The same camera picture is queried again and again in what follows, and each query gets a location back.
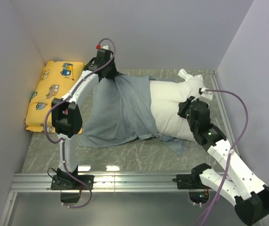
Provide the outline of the white pillow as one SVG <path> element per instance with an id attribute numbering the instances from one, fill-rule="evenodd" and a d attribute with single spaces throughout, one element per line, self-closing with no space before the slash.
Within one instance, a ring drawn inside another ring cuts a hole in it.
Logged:
<path id="1" fill-rule="evenodd" d="M 179 103 L 185 102 L 190 96 L 199 96 L 199 89 L 205 87 L 203 76 L 193 76 L 184 69 L 178 75 L 183 79 L 182 82 L 150 81 L 150 110 L 158 133 L 193 141 L 187 120 L 177 113 Z"/>

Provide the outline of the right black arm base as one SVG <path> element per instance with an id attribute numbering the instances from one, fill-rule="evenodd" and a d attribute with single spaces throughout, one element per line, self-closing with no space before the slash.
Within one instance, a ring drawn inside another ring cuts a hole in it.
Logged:
<path id="1" fill-rule="evenodd" d="M 172 179 L 178 190 L 187 190 L 189 201 L 200 207 L 211 203 L 209 187 L 202 185 L 197 176 L 191 174 L 177 174 Z"/>

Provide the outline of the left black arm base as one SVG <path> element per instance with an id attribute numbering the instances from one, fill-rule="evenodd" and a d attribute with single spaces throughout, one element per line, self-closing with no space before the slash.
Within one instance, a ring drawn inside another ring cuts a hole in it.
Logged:
<path id="1" fill-rule="evenodd" d="M 54 168 L 48 168 L 47 174 L 51 177 L 52 191 L 60 192 L 60 201 L 63 205 L 75 204 L 80 200 L 82 191 L 91 192 L 94 184 L 93 175 L 79 175 L 76 168 L 70 177 L 66 172 Z"/>

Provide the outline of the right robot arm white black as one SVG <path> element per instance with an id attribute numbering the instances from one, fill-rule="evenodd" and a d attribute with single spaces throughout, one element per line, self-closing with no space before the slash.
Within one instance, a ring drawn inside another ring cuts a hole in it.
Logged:
<path id="1" fill-rule="evenodd" d="M 190 96 L 179 103 L 178 116 L 189 123 L 194 139 L 224 169 L 221 176 L 206 163 L 191 170 L 186 176 L 178 174 L 173 179 L 177 188 L 211 188 L 235 209 L 239 219 L 252 226 L 269 215 L 269 185 L 259 179 L 231 148 L 224 133 L 210 120 L 206 102 Z"/>

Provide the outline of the grey striped pillowcase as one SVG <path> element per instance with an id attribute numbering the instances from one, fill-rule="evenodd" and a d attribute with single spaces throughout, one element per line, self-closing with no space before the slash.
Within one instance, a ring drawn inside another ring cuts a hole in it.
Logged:
<path id="1" fill-rule="evenodd" d="M 150 109 L 152 81 L 160 79 L 124 74 L 114 79 L 102 79 L 93 89 L 91 114 L 83 124 L 78 145 L 105 148 L 138 138 L 155 137 L 176 154 L 182 155 L 186 143 L 184 139 L 157 131 Z"/>

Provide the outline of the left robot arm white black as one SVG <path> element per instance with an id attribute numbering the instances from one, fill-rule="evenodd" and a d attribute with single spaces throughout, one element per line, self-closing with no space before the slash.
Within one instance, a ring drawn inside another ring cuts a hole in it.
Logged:
<path id="1" fill-rule="evenodd" d="M 73 87 L 51 102 L 51 122 L 60 145 L 60 163 L 53 181 L 67 189 L 78 186 L 78 164 L 76 160 L 75 135 L 82 129 L 82 117 L 79 106 L 85 97 L 103 78 L 112 79 L 118 75 L 114 52 L 108 46 L 97 46 L 96 57 L 84 67 L 80 78 Z"/>

